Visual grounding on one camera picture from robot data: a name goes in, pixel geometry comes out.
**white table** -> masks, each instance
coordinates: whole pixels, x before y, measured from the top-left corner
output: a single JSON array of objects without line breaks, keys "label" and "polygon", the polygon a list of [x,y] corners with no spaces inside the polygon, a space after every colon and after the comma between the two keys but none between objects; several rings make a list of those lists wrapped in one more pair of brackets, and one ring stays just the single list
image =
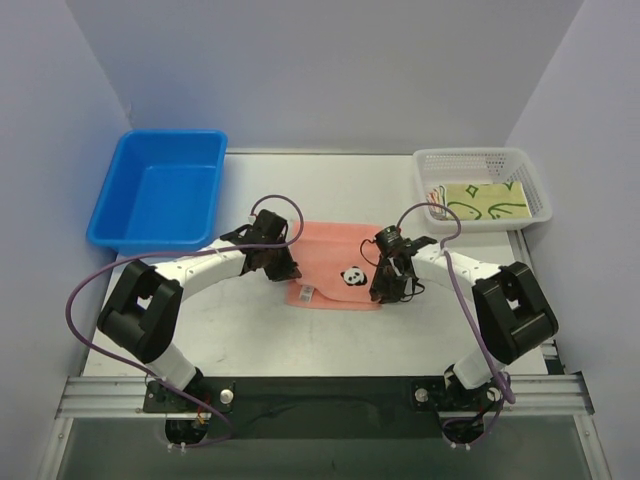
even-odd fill
[{"label": "white table", "polygon": [[[227,155],[216,234],[246,223],[254,201],[269,193],[290,196],[309,221],[380,226],[395,223],[418,201],[409,156]],[[264,206],[295,218],[284,202]],[[422,212],[405,220],[403,233],[428,234]],[[514,260],[506,233],[463,234],[450,247],[486,262]],[[285,291],[263,272],[214,285],[182,305],[174,342],[208,376],[441,375],[474,347],[454,293],[439,285],[428,284],[410,303],[373,312],[290,307]],[[101,332],[94,341],[133,358]],[[539,348],[508,371],[547,373]],[[140,372],[92,351],[83,374]]]}]

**blue tray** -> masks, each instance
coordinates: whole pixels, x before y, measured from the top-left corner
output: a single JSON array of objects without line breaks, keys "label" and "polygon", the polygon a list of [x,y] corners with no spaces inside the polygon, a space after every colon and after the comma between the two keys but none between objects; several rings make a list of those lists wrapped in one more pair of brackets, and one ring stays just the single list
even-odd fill
[{"label": "blue tray", "polygon": [[124,255],[210,244],[226,147],[226,135],[215,130],[125,134],[89,222],[89,240]]}]

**pink cloth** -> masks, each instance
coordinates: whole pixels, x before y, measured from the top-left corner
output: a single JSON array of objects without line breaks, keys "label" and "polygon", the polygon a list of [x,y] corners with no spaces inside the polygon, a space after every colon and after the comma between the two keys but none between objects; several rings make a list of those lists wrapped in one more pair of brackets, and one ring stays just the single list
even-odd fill
[{"label": "pink cloth", "polygon": [[[295,223],[294,235],[299,228]],[[362,241],[372,240],[380,230],[382,227],[375,225],[305,222],[302,236],[290,247],[302,278],[290,283],[287,303],[336,310],[380,308],[369,296],[375,267],[360,255]],[[362,251],[371,262],[377,262],[375,245],[365,243]],[[313,287],[311,295],[309,289],[303,290],[305,286]]]}]

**panda print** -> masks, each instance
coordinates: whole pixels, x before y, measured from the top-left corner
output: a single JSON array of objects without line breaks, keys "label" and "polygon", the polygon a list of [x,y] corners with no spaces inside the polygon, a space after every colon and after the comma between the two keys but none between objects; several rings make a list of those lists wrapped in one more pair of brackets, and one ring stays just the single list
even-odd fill
[{"label": "panda print", "polygon": [[351,267],[340,273],[344,283],[350,287],[362,286],[367,284],[367,276],[360,267]]}]

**yellow towel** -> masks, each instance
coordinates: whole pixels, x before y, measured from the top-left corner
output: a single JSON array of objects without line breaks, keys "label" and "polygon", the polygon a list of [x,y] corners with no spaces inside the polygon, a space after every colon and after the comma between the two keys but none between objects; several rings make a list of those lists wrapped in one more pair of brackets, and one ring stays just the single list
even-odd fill
[{"label": "yellow towel", "polygon": [[[497,220],[504,218],[530,218],[521,182],[493,184],[440,185],[427,199],[453,210],[460,220]],[[430,208],[440,220],[453,220],[437,208]]]}]

